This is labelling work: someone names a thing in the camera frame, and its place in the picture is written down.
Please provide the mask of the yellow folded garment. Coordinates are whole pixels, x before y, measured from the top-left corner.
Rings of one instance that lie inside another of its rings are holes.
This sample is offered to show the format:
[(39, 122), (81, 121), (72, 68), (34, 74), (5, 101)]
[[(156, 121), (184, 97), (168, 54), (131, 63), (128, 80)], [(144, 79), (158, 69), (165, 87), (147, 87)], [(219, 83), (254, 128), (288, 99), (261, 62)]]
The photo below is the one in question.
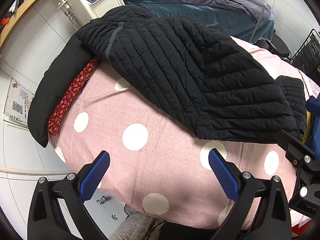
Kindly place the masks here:
[(304, 137), (302, 138), (302, 143), (306, 143), (309, 133), (310, 133), (310, 128), (311, 128), (311, 123), (312, 123), (312, 114), (310, 112), (307, 112), (307, 122), (306, 122), (306, 131), (304, 133)]

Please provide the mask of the wooden shelf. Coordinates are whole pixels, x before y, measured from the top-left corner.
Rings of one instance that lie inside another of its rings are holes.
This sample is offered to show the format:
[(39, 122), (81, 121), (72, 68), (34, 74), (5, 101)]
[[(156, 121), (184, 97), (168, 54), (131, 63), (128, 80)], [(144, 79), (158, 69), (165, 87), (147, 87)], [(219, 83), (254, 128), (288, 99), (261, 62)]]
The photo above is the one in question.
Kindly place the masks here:
[(39, 0), (25, 0), (18, 8), (17, 11), (11, 16), (8, 23), (1, 31), (1, 48), (5, 45), (7, 39), (10, 37), (11, 32), (15, 29), (22, 17), (34, 6)]

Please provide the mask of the black folded garment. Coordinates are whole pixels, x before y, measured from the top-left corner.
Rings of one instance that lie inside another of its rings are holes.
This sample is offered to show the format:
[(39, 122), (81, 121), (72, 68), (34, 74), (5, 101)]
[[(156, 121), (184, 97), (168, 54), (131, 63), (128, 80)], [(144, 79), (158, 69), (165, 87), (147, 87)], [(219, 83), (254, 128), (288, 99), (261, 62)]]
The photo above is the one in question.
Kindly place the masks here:
[(74, 79), (94, 54), (73, 35), (44, 73), (28, 112), (28, 128), (42, 147), (47, 147), (48, 120)]

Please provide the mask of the white beauty machine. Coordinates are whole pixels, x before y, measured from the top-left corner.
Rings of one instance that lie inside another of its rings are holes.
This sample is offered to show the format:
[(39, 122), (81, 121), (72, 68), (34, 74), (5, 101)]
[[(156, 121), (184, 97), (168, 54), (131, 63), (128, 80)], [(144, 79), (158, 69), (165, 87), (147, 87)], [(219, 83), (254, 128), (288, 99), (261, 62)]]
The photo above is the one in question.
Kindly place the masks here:
[(59, 0), (58, 2), (58, 8), (64, 11), (75, 29), (122, 5), (124, 5), (123, 0)]

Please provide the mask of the metal IV pole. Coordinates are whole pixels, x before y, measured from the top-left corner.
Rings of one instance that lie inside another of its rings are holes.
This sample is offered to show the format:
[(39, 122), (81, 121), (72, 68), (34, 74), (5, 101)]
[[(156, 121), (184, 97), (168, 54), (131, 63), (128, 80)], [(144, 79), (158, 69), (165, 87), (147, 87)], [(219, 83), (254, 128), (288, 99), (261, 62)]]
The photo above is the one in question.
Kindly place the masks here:
[(261, 21), (261, 19), (263, 18), (264, 11), (265, 11), (265, 9), (267, 8), (267, 3), (268, 3), (268, 0), (265, 0), (265, 1), (264, 1), (264, 5), (263, 5), (262, 10), (261, 10), (261, 13), (260, 13), (260, 16), (259, 16), (259, 18), (258, 18), (257, 24), (255, 25), (255, 28), (254, 28), (254, 30), (253, 30), (253, 33), (252, 33), (252, 35), (251, 35), (251, 37), (250, 37), (250, 39), (249, 39), (249, 43), (252, 42), (253, 37), (254, 37), (254, 35), (255, 35), (256, 31), (257, 31), (257, 28), (258, 28), (259, 25), (260, 25), (260, 21)]

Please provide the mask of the pink polka dot bedsheet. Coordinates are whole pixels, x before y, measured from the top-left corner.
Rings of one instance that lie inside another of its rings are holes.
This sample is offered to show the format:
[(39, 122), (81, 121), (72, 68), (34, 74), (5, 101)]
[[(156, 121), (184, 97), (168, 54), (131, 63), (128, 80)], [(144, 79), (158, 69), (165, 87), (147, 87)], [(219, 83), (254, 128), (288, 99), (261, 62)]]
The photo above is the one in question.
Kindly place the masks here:
[(295, 168), (278, 145), (197, 139), (105, 62), (92, 72), (50, 144), (76, 171), (107, 151), (111, 162), (102, 191), (142, 213), (193, 228), (218, 228), (233, 206), (208, 163), (212, 148), (255, 178), (279, 176), (288, 198), (296, 182)]

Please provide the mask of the blue massage bed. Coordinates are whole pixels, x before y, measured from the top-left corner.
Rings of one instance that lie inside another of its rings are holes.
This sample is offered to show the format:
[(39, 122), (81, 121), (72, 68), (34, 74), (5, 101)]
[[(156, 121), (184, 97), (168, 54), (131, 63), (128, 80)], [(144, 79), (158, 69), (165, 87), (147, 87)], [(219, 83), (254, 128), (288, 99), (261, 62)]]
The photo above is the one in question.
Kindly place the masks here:
[[(126, 5), (135, 5), (146, 9), (158, 17), (190, 16), (195, 17), (206, 24), (218, 24), (229, 35), (249, 42), (257, 21), (246, 13), (208, 7), (204, 5), (168, 3), (158, 1), (132, 1), (123, 0)], [(253, 37), (252, 43), (259, 40), (271, 40), (274, 30), (274, 14), (266, 21), (260, 21), (260, 25)]]

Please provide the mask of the black quilted down jacket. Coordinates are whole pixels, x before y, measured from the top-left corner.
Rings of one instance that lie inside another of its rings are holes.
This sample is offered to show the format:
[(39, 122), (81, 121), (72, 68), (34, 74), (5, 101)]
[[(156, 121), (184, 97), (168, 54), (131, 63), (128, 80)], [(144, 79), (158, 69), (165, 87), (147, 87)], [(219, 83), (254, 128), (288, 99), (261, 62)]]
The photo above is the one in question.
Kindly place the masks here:
[(273, 144), (279, 131), (306, 132), (303, 81), (272, 77), (216, 26), (125, 5), (76, 37), (199, 139)]

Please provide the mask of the red floral cloth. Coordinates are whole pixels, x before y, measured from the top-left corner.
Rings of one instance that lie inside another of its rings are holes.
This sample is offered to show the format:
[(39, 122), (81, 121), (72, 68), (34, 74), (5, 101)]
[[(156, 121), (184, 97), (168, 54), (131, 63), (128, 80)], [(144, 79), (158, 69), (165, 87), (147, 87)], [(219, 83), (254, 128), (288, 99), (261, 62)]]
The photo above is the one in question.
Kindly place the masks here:
[(59, 128), (66, 115), (70, 105), (78, 94), (82, 91), (83, 87), (90, 78), (91, 73), (100, 63), (100, 59), (95, 57), (85, 66), (79, 75), (72, 81), (69, 88), (64, 93), (60, 103), (54, 109), (52, 115), (48, 120), (48, 134), (50, 137), (59, 134)]

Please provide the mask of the navy blue garment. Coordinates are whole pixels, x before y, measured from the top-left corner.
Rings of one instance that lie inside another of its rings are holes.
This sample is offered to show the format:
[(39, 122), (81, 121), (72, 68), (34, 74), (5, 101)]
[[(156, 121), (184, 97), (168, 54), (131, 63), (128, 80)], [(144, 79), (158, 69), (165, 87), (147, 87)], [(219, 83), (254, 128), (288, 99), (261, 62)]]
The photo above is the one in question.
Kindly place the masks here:
[(308, 141), (315, 141), (319, 144), (319, 95), (311, 96), (306, 102), (306, 109), (311, 113), (311, 129)]

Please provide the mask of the black round stool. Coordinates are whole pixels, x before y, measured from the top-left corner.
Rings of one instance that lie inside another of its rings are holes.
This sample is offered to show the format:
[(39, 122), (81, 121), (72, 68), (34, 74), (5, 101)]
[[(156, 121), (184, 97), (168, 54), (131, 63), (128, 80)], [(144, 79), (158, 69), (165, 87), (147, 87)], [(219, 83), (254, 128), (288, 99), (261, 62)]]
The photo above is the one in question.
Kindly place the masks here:
[(268, 50), (281, 58), (289, 59), (291, 57), (291, 52), (285, 42), (274, 33), (271, 41), (267, 41)]

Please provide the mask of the QR code poster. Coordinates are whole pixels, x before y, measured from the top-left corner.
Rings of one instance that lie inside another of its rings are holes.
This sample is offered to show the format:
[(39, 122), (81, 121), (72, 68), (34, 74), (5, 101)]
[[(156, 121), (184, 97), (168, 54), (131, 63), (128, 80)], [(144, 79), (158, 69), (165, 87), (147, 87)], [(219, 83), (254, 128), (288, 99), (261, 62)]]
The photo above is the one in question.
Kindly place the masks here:
[(11, 79), (4, 106), (4, 115), (14, 123), (28, 127), (28, 112), (34, 93)]

